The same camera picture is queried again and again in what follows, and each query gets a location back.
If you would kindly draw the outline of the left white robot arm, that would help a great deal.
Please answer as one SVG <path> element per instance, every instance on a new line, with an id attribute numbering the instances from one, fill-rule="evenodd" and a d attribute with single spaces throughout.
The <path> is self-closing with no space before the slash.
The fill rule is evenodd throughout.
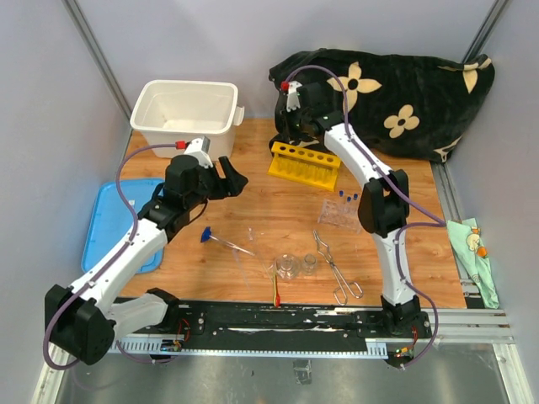
<path id="1" fill-rule="evenodd" d="M 100 361 L 124 336 L 145 327 L 160 332 L 179 329 L 179 299 L 159 288 L 124 303 L 116 298 L 140 267 L 190 224 L 190 213 L 211 200 L 240 195 L 248 178 L 227 157 L 219 168 L 196 157 L 174 157 L 165 179 L 134 216 L 134 224 L 96 267 L 68 287 L 52 286 L 45 295 L 43 355 L 52 369 L 61 369 L 49 354 L 56 345 L 76 361 Z"/>

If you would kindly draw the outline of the small glass beaker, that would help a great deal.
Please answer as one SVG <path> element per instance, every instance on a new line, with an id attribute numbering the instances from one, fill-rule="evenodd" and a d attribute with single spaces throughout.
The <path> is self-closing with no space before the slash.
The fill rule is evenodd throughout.
<path id="1" fill-rule="evenodd" d="M 318 268 L 317 258 L 311 254 L 306 254 L 301 261 L 302 273 L 305 276 L 313 276 Z"/>

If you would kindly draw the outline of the white plastic bin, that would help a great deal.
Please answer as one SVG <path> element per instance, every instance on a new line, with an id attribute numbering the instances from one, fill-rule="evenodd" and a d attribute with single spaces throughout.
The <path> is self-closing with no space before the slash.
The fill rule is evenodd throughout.
<path id="1" fill-rule="evenodd" d="M 143 87 L 130 124 L 150 145 L 205 136 L 216 161 L 232 155 L 245 115 L 237 101 L 238 88 L 229 82 L 152 80 Z"/>

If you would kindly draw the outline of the glass conical flask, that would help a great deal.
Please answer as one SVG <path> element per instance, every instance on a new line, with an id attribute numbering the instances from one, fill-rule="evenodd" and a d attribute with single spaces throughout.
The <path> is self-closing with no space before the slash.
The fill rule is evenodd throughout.
<path id="1" fill-rule="evenodd" d="M 274 271 L 281 279 L 292 280 L 300 273 L 301 263 L 293 254 L 281 254 L 274 259 Z"/>

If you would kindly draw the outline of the clear plastic tube rack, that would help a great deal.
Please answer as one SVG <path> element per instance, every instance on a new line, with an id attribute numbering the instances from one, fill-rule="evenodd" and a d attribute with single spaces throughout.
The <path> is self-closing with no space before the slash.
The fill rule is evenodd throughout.
<path id="1" fill-rule="evenodd" d="M 346 199 L 343 204 L 338 204 L 338 200 L 325 199 L 322 203 L 322 208 L 318 217 L 319 224 L 328 224 L 331 226 L 337 226 L 348 231 L 359 233 L 361 231 L 361 224 L 358 218 L 358 204 L 353 200 L 351 202 L 350 212 L 346 214 L 344 207 Z"/>

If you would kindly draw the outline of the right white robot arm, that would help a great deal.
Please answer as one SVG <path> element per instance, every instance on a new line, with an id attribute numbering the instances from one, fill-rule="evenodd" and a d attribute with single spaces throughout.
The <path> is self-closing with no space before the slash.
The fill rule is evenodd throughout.
<path id="1" fill-rule="evenodd" d="M 393 337 L 412 329 L 421 312 L 412 288 L 405 247 L 409 216 L 408 175 L 382 163 L 360 140 L 339 107 L 325 101 L 317 83 L 285 81 L 280 85 L 289 136 L 318 138 L 350 170 L 362 187 L 357 211 L 361 227 L 371 234 L 382 269 L 382 328 Z"/>

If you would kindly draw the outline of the yellow test tube rack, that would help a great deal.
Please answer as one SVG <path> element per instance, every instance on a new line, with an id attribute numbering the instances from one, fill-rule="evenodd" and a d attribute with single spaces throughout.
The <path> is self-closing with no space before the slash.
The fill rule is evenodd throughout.
<path id="1" fill-rule="evenodd" d="M 278 141 L 273 143 L 271 152 L 269 175 L 334 191 L 341 165 L 338 157 Z"/>

